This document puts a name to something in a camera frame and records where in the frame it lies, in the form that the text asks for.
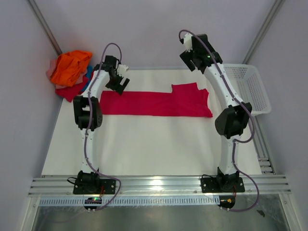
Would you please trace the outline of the magenta pink t-shirt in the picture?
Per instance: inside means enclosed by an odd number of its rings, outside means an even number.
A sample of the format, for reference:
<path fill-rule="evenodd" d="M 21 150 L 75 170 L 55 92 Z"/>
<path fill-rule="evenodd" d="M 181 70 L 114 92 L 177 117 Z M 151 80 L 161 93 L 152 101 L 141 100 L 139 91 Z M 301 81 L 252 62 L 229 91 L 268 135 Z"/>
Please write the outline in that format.
<path fill-rule="evenodd" d="M 100 108 L 104 115 L 213 117 L 207 89 L 198 89 L 195 82 L 171 88 L 171 92 L 125 91 L 122 95 L 103 91 Z"/>

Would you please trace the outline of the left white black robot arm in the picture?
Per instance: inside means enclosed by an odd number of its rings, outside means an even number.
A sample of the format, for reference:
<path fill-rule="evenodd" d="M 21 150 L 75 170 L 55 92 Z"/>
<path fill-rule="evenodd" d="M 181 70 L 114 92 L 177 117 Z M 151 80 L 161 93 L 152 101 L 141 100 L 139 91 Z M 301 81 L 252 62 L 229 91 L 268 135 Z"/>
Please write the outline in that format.
<path fill-rule="evenodd" d="M 122 95 L 129 83 L 123 74 L 128 70 L 120 60 L 107 55 L 96 65 L 93 78 L 86 90 L 73 99 L 75 123 L 81 131 L 83 140 L 83 160 L 81 170 L 74 182 L 73 194 L 99 194 L 104 182 L 99 174 L 98 130 L 103 123 L 100 107 L 101 94 L 105 88 Z"/>

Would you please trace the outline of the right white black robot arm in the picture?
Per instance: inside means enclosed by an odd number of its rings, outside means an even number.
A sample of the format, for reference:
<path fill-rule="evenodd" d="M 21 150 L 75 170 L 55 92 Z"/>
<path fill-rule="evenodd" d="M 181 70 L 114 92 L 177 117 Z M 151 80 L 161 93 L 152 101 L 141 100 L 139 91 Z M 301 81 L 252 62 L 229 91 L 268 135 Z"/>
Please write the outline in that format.
<path fill-rule="evenodd" d="M 180 42 L 185 46 L 181 59 L 191 71 L 199 70 L 206 77 L 221 106 L 221 113 L 215 120 L 215 129 L 221 137 L 220 163 L 215 177 L 201 177 L 202 191 L 243 193 L 243 179 L 236 168 L 236 143 L 242 142 L 241 136 L 252 120 L 252 105 L 244 102 L 236 93 L 223 61 L 210 45 L 207 35 L 195 35 L 188 30 L 183 32 L 184 36 L 179 35 Z"/>

